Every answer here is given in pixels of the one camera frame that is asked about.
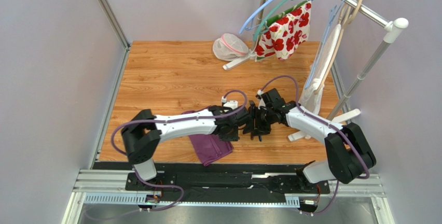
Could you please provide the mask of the purple cloth napkin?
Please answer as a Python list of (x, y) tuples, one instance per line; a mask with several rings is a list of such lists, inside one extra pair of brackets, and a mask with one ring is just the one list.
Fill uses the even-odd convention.
[(233, 153), (232, 143), (222, 141), (217, 134), (193, 134), (188, 137), (203, 166), (209, 166)]

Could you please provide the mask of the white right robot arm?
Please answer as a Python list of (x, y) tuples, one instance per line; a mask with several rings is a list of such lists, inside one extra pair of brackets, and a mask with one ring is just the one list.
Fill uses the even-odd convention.
[(257, 98), (259, 104), (250, 101), (248, 112), (253, 120), (246, 125), (245, 133), (252, 137), (268, 135), (272, 124), (279, 123), (303, 131), (325, 146), (325, 160), (309, 162), (297, 171), (302, 182), (337, 180), (348, 184), (356, 178), (369, 177), (377, 160), (359, 125), (322, 118), (295, 101), (286, 102), (277, 89)]

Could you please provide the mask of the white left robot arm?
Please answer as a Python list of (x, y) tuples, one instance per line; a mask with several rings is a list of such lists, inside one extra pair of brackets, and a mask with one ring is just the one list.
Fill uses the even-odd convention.
[(210, 106), (174, 116), (153, 115), (146, 109), (120, 130), (129, 163), (141, 179), (151, 180), (157, 176), (153, 155), (159, 144), (190, 135), (217, 135), (223, 141), (236, 141), (239, 128), (251, 121), (244, 106)]

